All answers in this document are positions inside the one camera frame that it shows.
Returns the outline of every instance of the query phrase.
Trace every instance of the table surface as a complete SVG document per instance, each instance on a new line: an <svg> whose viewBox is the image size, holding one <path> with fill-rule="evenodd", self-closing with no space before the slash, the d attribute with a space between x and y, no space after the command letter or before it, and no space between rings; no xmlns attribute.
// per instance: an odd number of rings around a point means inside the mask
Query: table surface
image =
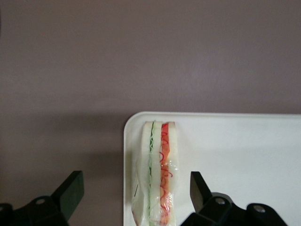
<svg viewBox="0 0 301 226"><path fill-rule="evenodd" d="M72 226L122 225L140 111L301 113L300 1L0 1L0 202L83 170Z"/></svg>

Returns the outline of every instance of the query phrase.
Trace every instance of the green filling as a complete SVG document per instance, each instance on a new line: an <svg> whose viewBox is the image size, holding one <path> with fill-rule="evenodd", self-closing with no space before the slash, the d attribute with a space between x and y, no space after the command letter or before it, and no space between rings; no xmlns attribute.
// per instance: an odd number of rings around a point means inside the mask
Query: green filling
<svg viewBox="0 0 301 226"><path fill-rule="evenodd" d="M153 151L153 145L154 145L154 124L155 122L152 123L151 125L151 132L150 132L150 161L149 161L149 168L150 168L150 176L149 176L149 184L151 185L151 153ZM151 186L149 186L149 216L151 215Z"/></svg>

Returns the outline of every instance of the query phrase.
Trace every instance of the white tray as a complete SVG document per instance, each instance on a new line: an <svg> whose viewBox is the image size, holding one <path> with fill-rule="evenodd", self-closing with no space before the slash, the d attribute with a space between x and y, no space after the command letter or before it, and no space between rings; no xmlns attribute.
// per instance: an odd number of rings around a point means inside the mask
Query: white tray
<svg viewBox="0 0 301 226"><path fill-rule="evenodd" d="M289 226L301 222L301 115L141 112L124 129L123 224L135 226L132 180L145 121L175 121L179 187L177 225L194 211L190 172L199 171L212 192L229 195L245 209L249 203L274 208Z"/></svg>

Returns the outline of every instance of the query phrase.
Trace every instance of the plastic wrap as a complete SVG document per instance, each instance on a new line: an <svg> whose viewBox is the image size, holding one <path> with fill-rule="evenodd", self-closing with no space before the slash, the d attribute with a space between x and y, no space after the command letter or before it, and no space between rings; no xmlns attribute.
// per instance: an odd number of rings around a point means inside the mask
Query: plastic wrap
<svg viewBox="0 0 301 226"><path fill-rule="evenodd" d="M137 226L175 226L177 152L174 122L145 123L133 183L132 213Z"/></svg>

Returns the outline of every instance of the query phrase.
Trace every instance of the white plate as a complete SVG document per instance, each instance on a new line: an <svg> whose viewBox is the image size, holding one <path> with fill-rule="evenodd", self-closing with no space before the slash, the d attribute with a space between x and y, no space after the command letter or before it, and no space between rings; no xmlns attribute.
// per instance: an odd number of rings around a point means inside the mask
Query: white plate
<svg viewBox="0 0 301 226"><path fill-rule="evenodd" d="M290 226L301 217L301 115L141 112L124 129L124 222L131 212L132 180L145 121L175 121L179 186L175 213L180 225L194 211L190 172L199 171L212 192L274 208Z"/></svg>

